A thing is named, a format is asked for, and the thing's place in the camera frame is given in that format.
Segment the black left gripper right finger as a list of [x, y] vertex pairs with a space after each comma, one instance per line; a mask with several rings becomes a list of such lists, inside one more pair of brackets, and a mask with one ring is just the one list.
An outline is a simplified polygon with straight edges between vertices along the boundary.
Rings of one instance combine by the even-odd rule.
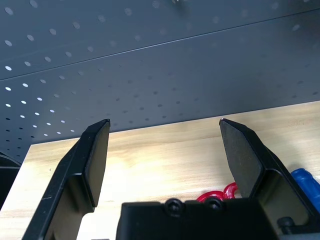
[[282, 240], [318, 240], [320, 214], [281, 160], [246, 125], [222, 118], [219, 127], [240, 195], [257, 201]]

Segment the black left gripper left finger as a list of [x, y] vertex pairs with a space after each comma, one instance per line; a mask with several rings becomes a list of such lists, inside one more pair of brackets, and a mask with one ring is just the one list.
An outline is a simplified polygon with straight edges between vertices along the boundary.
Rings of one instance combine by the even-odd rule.
[[23, 235], [24, 240], [75, 240], [83, 217], [98, 206], [110, 120], [86, 128], [58, 163]]

